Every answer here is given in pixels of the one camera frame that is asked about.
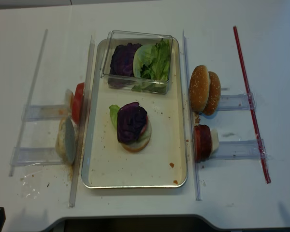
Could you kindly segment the tomato slice on burger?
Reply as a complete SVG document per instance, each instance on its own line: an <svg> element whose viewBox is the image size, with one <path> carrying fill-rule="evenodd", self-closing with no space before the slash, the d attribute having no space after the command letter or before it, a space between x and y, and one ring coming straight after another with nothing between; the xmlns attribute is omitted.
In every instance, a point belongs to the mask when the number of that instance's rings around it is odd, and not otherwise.
<svg viewBox="0 0 290 232"><path fill-rule="evenodd" d="M143 128L142 128L142 131L141 131L141 134L140 135L143 135L144 134L144 132L146 131L146 129L147 129L147 126L148 126L148 116L146 116L146 123L145 123L145 125L143 126Z"/></svg>

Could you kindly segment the white slice beside patties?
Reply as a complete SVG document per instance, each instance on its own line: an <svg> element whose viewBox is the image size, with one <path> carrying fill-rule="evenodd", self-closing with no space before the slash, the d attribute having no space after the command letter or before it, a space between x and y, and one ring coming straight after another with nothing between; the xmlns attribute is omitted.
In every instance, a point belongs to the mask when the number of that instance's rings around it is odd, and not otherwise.
<svg viewBox="0 0 290 232"><path fill-rule="evenodd" d="M219 147L219 139L218 139L217 129L212 129L210 131L210 136L211 136L211 142L212 142L210 154L213 154Z"/></svg>

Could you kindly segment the red tomato slice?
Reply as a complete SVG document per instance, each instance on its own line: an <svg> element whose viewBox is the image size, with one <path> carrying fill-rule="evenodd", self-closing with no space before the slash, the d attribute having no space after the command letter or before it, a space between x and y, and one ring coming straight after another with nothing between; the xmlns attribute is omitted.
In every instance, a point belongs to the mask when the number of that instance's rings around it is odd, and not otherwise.
<svg viewBox="0 0 290 232"><path fill-rule="evenodd" d="M72 102L72 120L75 124L80 123L81 110L83 105L85 83L79 83L76 87L73 102Z"/></svg>

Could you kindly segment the clear far left rail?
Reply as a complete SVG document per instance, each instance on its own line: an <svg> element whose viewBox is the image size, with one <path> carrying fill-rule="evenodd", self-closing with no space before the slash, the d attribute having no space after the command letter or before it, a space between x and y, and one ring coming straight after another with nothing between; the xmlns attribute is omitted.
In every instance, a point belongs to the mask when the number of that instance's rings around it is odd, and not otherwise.
<svg viewBox="0 0 290 232"><path fill-rule="evenodd" d="M24 113L23 113L23 117L22 117L20 131L19 131L19 134L18 134L15 150L13 152L12 161L10 163L9 177L12 177L14 175L14 172L15 172L15 164L14 164L14 162L16 162L18 157L19 157L19 153L20 153L19 149L20 149L20 145L21 145L21 142L22 142L22 139L23 139L23 135L24 135L26 118L27 118L27 114L28 114L29 108L31 106L32 96L33 96L33 93L34 93L34 88L35 88L35 85L36 85L36 81L37 81L37 77L38 77L38 73L39 73L39 69L40 69L40 65L41 65L41 61L42 61L42 57L43 57L43 53L44 53L44 47L45 47L47 36L48 36L48 29L45 29L44 35L43 35L41 49L39 51L36 67L35 67L35 70L34 70L34 75L33 75L33 78L32 78L31 85L30 85L30 90L29 90L27 102L26 102L25 108L24 108Z"/></svg>

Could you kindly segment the pale bread bun left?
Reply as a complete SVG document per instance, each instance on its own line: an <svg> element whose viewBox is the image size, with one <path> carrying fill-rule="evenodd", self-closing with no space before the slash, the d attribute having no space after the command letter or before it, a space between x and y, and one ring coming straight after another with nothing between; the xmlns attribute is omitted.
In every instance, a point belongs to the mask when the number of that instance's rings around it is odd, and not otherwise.
<svg viewBox="0 0 290 232"><path fill-rule="evenodd" d="M74 126L69 117L61 119L58 127L55 150L64 163L72 165L76 155Z"/></svg>

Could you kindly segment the clear plastic container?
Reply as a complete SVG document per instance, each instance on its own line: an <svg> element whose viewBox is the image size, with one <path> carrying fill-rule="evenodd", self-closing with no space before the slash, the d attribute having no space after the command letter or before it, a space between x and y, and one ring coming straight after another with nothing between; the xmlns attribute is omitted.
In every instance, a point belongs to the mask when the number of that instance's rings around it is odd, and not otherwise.
<svg viewBox="0 0 290 232"><path fill-rule="evenodd" d="M166 94L173 37L113 30L106 39L101 76L110 88Z"/></svg>

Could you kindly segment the white slice behind tomato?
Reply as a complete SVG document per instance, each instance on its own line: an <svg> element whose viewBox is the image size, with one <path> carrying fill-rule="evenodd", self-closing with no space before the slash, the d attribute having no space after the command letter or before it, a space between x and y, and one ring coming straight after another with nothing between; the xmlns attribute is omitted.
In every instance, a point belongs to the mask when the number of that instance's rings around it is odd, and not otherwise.
<svg viewBox="0 0 290 232"><path fill-rule="evenodd" d="M69 109L69 114L72 113L73 100L74 100L73 92L70 89L66 89L64 103L66 107Z"/></svg>

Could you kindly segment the sesame top bun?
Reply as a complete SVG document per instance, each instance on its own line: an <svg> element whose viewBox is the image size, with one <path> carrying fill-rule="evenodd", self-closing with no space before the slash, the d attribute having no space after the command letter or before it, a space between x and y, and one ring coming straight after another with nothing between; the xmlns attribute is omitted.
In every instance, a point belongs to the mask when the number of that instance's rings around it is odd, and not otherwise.
<svg viewBox="0 0 290 232"><path fill-rule="evenodd" d="M202 112L209 98L210 77L205 65L197 66L189 83L190 106L194 112Z"/></svg>

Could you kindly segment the red plastic strip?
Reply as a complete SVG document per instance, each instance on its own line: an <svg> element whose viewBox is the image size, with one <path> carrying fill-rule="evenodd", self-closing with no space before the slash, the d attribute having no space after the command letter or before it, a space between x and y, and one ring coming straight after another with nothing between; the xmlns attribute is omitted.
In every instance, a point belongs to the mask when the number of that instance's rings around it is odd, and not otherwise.
<svg viewBox="0 0 290 232"><path fill-rule="evenodd" d="M248 77L247 77L247 72L246 72L246 67L245 67L245 62L244 62L244 58L243 58L243 53L242 53L242 49L241 49L239 34L238 34L238 30L237 30L236 26L233 26L233 32L234 32L234 37L235 37L235 41L236 41L239 61L240 61L240 65L241 65L242 75L243 75L243 80L244 80L244 84L245 84L245 88L246 88L246 92L247 92L246 94L247 94L249 109L251 112L252 122L253 122L253 126L254 126L254 132L255 132L255 136L256 136L256 140L257 140L257 144L258 144L258 150L259 150L260 160L261 160L261 167L262 167L262 171L264 174L265 182L267 184L270 184L271 178L269 175L268 165L267 165L267 160L266 160L266 149L265 149L265 145L264 145L263 139L261 137L261 133L260 133L259 126L258 126L258 121L257 121L257 117L256 117L256 112L255 112L256 105L254 102L253 94L252 94L251 89L250 89L250 85L249 85L249 81L248 81Z"/></svg>

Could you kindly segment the dark monitor edge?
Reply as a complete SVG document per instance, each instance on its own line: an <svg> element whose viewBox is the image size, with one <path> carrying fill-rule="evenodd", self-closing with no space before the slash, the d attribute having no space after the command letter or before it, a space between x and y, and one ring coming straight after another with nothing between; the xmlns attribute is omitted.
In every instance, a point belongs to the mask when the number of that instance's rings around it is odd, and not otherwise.
<svg viewBox="0 0 290 232"><path fill-rule="evenodd" d="M75 217L61 219L45 232L221 232L195 216Z"/></svg>

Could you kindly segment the metal baking tray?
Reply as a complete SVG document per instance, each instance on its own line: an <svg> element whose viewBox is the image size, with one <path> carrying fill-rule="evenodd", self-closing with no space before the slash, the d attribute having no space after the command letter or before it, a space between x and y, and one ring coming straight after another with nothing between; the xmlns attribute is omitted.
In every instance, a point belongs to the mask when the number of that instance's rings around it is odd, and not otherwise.
<svg viewBox="0 0 290 232"><path fill-rule="evenodd" d="M81 177L90 189L177 188L187 178L186 137L179 44L173 40L171 81L166 94L134 92L109 88L100 74L106 41L100 42L91 102ZM152 126L148 145L131 153L117 141L109 107L139 102Z"/></svg>

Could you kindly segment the green lettuce leaf on burger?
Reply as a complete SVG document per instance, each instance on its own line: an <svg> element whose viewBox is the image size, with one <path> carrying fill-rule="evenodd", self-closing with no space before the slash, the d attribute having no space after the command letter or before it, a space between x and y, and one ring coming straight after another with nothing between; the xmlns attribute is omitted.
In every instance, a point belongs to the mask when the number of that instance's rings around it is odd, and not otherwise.
<svg viewBox="0 0 290 232"><path fill-rule="evenodd" d="M119 109L120 107L115 104L109 107L110 119L115 129L117 129L117 114L118 114Z"/></svg>

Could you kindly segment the sesame bun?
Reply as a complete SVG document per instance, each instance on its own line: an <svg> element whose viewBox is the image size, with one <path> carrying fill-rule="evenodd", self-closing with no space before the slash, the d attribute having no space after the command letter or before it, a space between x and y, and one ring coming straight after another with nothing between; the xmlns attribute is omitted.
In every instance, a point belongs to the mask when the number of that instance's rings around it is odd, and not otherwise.
<svg viewBox="0 0 290 232"><path fill-rule="evenodd" d="M210 87L209 87L209 97L203 114L206 116L212 115L218 108L220 95L221 95L221 85L219 77L216 73L209 71Z"/></svg>
<svg viewBox="0 0 290 232"><path fill-rule="evenodd" d="M197 66L189 83L190 106L194 112L202 112L209 98L210 77L205 65Z"/></svg>

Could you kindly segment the purple cabbage in container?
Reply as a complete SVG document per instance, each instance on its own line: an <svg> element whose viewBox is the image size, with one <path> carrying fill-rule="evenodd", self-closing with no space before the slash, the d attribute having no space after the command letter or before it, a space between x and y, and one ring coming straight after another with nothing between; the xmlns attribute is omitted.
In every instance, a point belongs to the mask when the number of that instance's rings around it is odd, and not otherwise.
<svg viewBox="0 0 290 232"><path fill-rule="evenodd" d="M134 55L141 46L142 45L140 43L128 43L127 45L118 45L112 55L110 74L134 77Z"/></svg>

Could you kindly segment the bottom burger bun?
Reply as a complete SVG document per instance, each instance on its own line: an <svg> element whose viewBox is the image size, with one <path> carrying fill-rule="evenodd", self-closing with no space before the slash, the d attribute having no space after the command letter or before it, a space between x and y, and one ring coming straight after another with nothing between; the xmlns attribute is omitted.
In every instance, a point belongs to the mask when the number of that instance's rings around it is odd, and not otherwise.
<svg viewBox="0 0 290 232"><path fill-rule="evenodd" d="M152 127L151 127L150 121L148 121L148 126L147 126L146 131L144 132L143 135L140 136L140 138L137 141L130 144L121 143L121 145L125 150L129 152L132 152L132 153L139 152L148 145L151 138L151 134L152 134Z"/></svg>

